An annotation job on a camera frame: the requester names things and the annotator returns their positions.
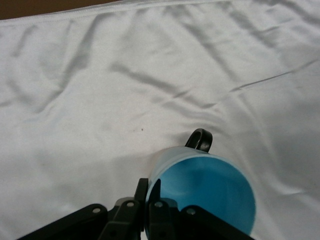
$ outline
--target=brown background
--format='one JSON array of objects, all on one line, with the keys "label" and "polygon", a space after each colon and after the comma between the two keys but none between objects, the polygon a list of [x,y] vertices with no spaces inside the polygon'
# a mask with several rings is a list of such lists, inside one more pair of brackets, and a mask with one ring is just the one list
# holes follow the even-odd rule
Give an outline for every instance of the brown background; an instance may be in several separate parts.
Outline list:
[{"label": "brown background", "polygon": [[0,0],[0,20],[48,14],[118,0]]}]

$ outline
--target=mug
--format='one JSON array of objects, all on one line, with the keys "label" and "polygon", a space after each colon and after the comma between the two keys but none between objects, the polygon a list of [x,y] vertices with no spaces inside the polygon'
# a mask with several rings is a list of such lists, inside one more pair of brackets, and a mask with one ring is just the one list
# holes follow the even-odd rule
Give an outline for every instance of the mug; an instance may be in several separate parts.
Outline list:
[{"label": "mug", "polygon": [[196,129],[185,146],[160,152],[149,177],[146,196],[161,180],[160,197],[175,200],[178,209],[197,205],[249,235],[256,204],[253,190],[229,160],[209,154],[212,134]]}]

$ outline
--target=blue mug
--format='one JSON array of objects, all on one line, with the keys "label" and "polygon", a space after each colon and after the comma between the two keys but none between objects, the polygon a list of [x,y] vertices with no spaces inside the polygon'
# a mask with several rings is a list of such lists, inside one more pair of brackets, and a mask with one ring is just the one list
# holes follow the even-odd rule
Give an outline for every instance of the blue mug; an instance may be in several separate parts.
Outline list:
[{"label": "blue mug", "polygon": [[198,128],[185,146],[161,151],[149,177],[146,202],[160,179],[160,197],[175,200],[180,211],[197,205],[249,235],[256,215],[253,190],[230,161],[208,153],[211,143],[212,134]]}]

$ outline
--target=mug handle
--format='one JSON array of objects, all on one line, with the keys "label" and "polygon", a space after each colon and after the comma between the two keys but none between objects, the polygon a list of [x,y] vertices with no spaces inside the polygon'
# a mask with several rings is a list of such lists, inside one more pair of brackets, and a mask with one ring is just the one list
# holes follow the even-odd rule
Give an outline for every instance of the mug handle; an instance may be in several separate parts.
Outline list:
[{"label": "mug handle", "polygon": [[198,149],[208,153],[212,144],[212,140],[213,137],[211,132],[204,130],[203,128],[198,128],[191,134],[185,144],[185,147]]}]

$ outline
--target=white cloth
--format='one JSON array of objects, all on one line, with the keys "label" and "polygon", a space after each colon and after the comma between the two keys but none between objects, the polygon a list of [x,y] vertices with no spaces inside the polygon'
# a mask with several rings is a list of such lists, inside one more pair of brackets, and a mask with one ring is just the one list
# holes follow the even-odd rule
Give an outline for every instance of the white cloth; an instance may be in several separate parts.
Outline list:
[{"label": "white cloth", "polygon": [[320,1],[119,1],[0,21],[0,239],[133,196],[197,128],[256,240],[320,236]]}]

